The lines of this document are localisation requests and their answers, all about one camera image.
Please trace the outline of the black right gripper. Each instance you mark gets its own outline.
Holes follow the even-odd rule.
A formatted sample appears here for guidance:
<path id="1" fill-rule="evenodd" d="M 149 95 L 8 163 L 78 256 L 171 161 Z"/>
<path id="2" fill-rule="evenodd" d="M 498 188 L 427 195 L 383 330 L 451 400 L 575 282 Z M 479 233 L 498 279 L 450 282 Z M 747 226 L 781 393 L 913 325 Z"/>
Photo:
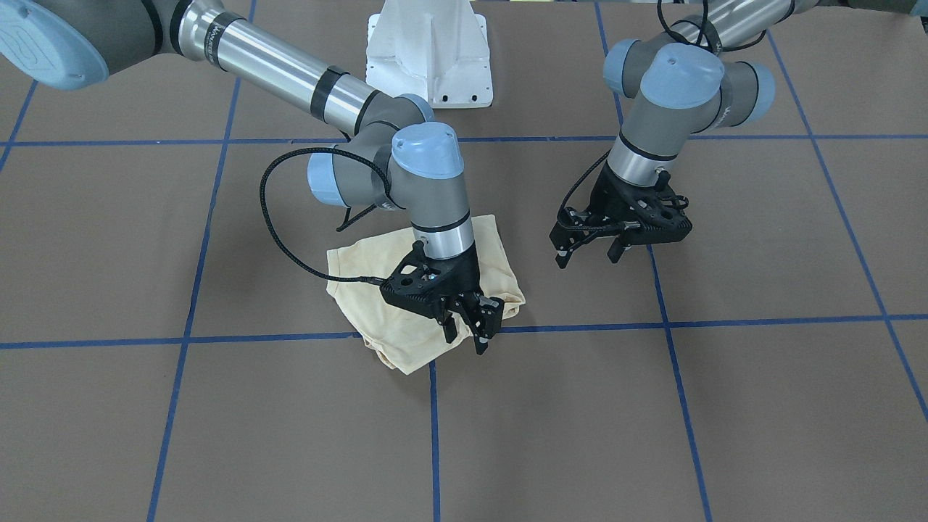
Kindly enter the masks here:
<path id="1" fill-rule="evenodd" d="M 444 340 L 453 344 L 458 335 L 454 312 L 461 314 L 473 334 L 476 354 L 483 355 L 489 340 L 500 331 L 505 302 L 481 290 L 477 248 L 472 246 L 449 259 L 422 257 L 422 261 L 435 277 L 425 284 L 426 317 L 434 318 L 443 329 Z"/>

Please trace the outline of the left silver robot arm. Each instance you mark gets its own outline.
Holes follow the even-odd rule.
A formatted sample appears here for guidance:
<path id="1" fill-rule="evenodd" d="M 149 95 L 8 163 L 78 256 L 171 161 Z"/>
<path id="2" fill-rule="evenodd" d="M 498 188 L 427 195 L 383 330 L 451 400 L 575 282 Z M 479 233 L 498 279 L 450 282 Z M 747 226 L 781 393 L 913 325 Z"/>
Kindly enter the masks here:
<path id="1" fill-rule="evenodd" d="M 670 186 L 671 168 L 687 139 L 762 118 L 776 96 L 770 70 L 721 56 L 760 43 L 769 28 L 822 7 L 926 17 L 924 1 L 705 1 L 700 14 L 668 22 L 650 40 L 624 39 L 605 57 L 610 91 L 632 102 L 612 148 L 584 171 L 597 173 L 589 204 L 559 206 L 550 241 L 559 268 L 580 247 L 610 239 L 616 263 L 637 245 L 682 241 L 692 231 L 689 202 Z"/>

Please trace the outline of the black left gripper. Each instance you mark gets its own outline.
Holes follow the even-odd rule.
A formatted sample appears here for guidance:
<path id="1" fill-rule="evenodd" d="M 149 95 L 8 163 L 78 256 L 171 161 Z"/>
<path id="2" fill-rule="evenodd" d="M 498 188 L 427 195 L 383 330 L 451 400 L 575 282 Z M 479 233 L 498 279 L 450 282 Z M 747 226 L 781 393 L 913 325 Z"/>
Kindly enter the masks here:
<path id="1" fill-rule="evenodd" d="M 558 267 L 566 268 L 573 252 L 599 236 L 614 236 L 607 251 L 613 264 L 632 244 L 653 242 L 653 188 L 636 187 L 612 169 L 601 169 L 586 209 L 560 209 L 548 234 Z"/>

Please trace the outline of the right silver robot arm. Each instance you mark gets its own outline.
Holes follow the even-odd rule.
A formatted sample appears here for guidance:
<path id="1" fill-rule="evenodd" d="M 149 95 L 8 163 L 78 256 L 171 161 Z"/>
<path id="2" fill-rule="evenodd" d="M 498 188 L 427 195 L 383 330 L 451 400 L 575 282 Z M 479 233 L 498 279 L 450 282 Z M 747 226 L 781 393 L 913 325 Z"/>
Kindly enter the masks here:
<path id="1" fill-rule="evenodd" d="M 40 85 L 74 91 L 173 54 L 331 126 L 344 143 L 284 153 L 262 174 L 260 207 L 276 246 L 289 254 L 270 217 L 269 177 L 305 156 L 319 202 L 357 208 L 358 217 L 404 210 L 413 231 L 411 250 L 388 276 L 316 277 L 373 285 L 386 304 L 434 320 L 447 341 L 462 323 L 478 354 L 500 331 L 503 301 L 481 287 L 460 142 L 420 96 L 386 94 L 221 1 L 4 1 L 1 11 L 2 56 Z"/>

